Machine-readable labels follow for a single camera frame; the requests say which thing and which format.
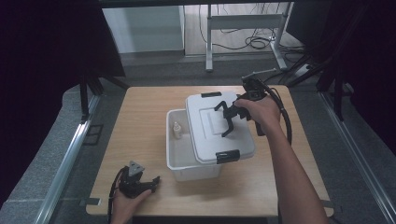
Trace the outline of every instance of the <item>black cable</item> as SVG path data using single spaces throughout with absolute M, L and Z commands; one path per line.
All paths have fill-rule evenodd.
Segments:
M 202 39 L 207 43 L 207 41 L 206 41 L 205 38 L 204 38 L 204 33 L 202 32 L 202 24 L 201 24 L 201 5 L 199 6 L 198 14 L 199 14 L 199 29 L 200 29 L 200 32 L 201 32 L 201 37 L 202 37 Z M 240 29 L 232 30 L 232 31 L 226 32 L 226 33 L 232 33 L 232 32 L 238 31 L 238 30 L 240 30 Z M 220 45 L 220 44 L 213 44 L 213 43 L 212 43 L 212 45 L 213 45 L 213 46 L 218 46 L 218 47 L 221 47 L 221 48 L 225 48 L 225 49 L 232 49 L 232 50 L 244 49 L 244 48 L 246 48 L 246 47 L 248 47 L 248 46 L 251 46 L 251 47 L 254 48 L 254 49 L 265 49 L 265 48 L 269 45 L 270 40 L 267 39 L 267 38 L 264 38 L 264 37 L 255 36 L 255 34 L 257 34 L 257 30 L 258 30 L 258 29 L 255 29 L 255 30 L 253 31 L 253 34 L 252 34 L 250 37 L 247 37 L 247 38 L 245 39 L 245 44 L 246 44 L 246 45 L 243 46 L 243 47 L 235 48 L 235 49 L 234 49 L 234 48 L 229 48 L 229 47 L 226 47 L 226 46 L 223 46 L 223 45 Z M 253 45 L 254 43 L 261 43 L 261 44 L 263 44 L 263 46 L 261 46 L 261 47 L 254 46 L 254 45 Z
M 260 12 L 260 14 L 264 14 L 264 9 L 265 9 L 265 3 L 262 4 L 262 11 Z
M 282 114 L 283 120 L 285 120 L 285 124 L 286 124 L 286 136 L 288 138 L 288 141 L 291 145 L 291 140 L 292 140 L 292 130 L 291 130 L 291 122 L 290 122 L 290 118 L 289 118 L 289 114 L 285 109 L 285 106 L 283 106 L 283 102 L 281 101 L 281 99 L 279 97 L 277 97 L 277 95 L 271 90 L 271 88 L 269 88 L 264 82 L 261 81 L 262 87 L 265 89 L 265 91 L 267 91 L 270 96 L 274 99 L 277 107 L 280 110 L 280 113 Z
M 297 63 L 298 62 L 298 60 L 297 61 L 292 61 L 290 58 L 288 58 L 288 55 L 289 54 L 304 54 L 304 53 L 302 53 L 302 52 L 293 52 L 293 53 L 285 53 L 285 59 L 287 60 L 287 61 L 289 61 L 289 62 L 291 62 L 291 63 Z
M 265 14 L 268 14 L 268 8 L 270 8 L 270 6 L 271 6 L 271 3 L 268 3 L 267 10 L 265 11 Z
M 281 48 L 285 48 L 285 49 L 303 49 L 303 48 L 305 48 L 305 46 L 284 46 L 284 45 L 281 45 L 281 44 L 279 44 L 279 46 Z
M 270 79 L 272 79 L 274 77 L 278 77 L 278 76 L 283 75 L 283 74 L 285 74 L 285 73 L 281 72 L 281 73 L 278 73 L 278 74 L 274 74 L 274 75 L 268 77 L 267 79 L 265 79 L 263 82 L 267 82 L 268 80 L 270 80 Z
M 107 223 L 111 223 L 111 214 L 113 212 L 113 200 L 114 200 L 114 191 L 116 191 L 116 185 L 117 185 L 117 180 L 120 177 L 120 174 L 122 174 L 124 171 L 128 170 L 129 167 L 125 166 L 122 169 L 119 170 L 119 172 L 116 175 L 116 178 L 113 181 L 113 184 L 111 185 L 111 190 L 110 193 L 108 194 L 108 207 L 107 207 Z
M 271 90 L 273 90 L 274 92 L 276 92 L 277 97 L 279 98 L 280 101 L 282 101 L 282 98 L 280 98 L 280 94 L 279 94 L 279 92 L 277 91 L 277 89 L 271 88 Z
M 277 3 L 276 13 L 277 13 L 277 10 L 279 9 L 279 5 L 280 5 L 280 3 Z
M 297 63 L 295 63 L 295 64 L 288 70 L 288 73 L 291 72 L 291 71 L 293 71 L 293 69 L 294 69 L 295 67 L 298 67 L 298 66 L 300 66 L 300 65 L 303 64 L 303 63 L 306 63 L 310 58 L 311 58 L 311 56 L 307 56 L 307 55 L 304 55 L 303 57 L 301 57 L 301 58 L 297 61 Z M 283 76 L 283 77 L 277 82 L 277 84 L 280 85 L 280 83 L 283 81 L 284 78 L 286 78 L 286 80 L 285 80 L 283 83 L 285 83 L 285 82 L 289 79 L 287 76 Z
M 225 13 L 228 15 L 228 11 L 225 9 L 225 4 L 223 4 L 223 10 L 224 10 Z M 241 29 L 234 29 L 234 30 L 231 30 L 231 31 L 223 31 L 223 30 L 220 29 L 220 31 L 221 31 L 222 33 L 224 33 L 224 34 L 230 34 L 230 33 L 236 32 L 236 31 L 240 31 L 240 30 L 241 30 Z
M 256 8 L 256 7 L 258 7 L 258 6 L 259 6 L 259 4 L 256 3 L 255 6 L 254 6 L 254 8 Z M 250 14 L 253 12 L 254 8 L 250 10 Z

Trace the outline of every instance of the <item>storage container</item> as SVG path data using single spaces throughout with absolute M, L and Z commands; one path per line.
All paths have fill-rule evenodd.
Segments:
M 191 95 L 186 109 L 171 110 L 166 115 L 166 159 L 176 180 L 194 180 L 219 176 L 221 164 L 254 155 L 255 144 L 246 119 L 232 118 L 229 129 L 223 110 L 215 107 L 224 102 L 232 106 L 236 94 L 231 91 Z M 181 126 L 174 133 L 175 122 Z
M 176 138 L 173 125 L 181 126 Z M 218 177 L 221 164 L 201 164 L 195 159 L 186 109 L 171 110 L 166 115 L 166 162 L 177 181 Z

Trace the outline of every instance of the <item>aluminum rail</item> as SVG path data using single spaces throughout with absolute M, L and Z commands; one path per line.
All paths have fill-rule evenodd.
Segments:
M 90 102 L 90 115 L 87 121 L 78 125 L 76 133 L 69 145 L 69 148 L 67 149 L 64 155 L 64 159 L 62 160 L 62 163 L 59 166 L 58 172 L 56 173 L 55 177 L 52 180 L 46 198 L 44 199 L 40 209 L 38 210 L 37 216 L 34 221 L 35 224 L 49 223 L 53 210 L 64 189 L 64 184 L 66 183 L 67 178 L 69 177 L 70 171 L 73 168 L 76 157 L 84 141 L 84 137 L 90 127 L 92 121 L 92 113 L 95 111 L 99 99 L 100 96 L 94 95 L 92 97 Z

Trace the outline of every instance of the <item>white lid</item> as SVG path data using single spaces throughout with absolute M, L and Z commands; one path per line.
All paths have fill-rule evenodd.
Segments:
M 239 159 L 254 155 L 255 145 L 246 119 L 232 118 L 233 131 L 221 137 L 229 127 L 223 117 L 223 108 L 215 107 L 225 101 L 230 107 L 236 100 L 232 91 L 191 95 L 186 100 L 186 109 L 191 130 L 191 140 L 195 157 L 200 163 L 218 163 L 217 153 L 239 152 Z

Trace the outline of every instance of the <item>black curtain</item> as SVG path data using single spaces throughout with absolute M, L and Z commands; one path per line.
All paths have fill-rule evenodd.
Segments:
M 46 138 L 64 92 L 82 75 L 124 72 L 99 6 L 11 1 L 0 17 L 2 203 Z
M 396 1 L 372 1 L 342 62 L 352 104 L 396 155 L 395 10 Z

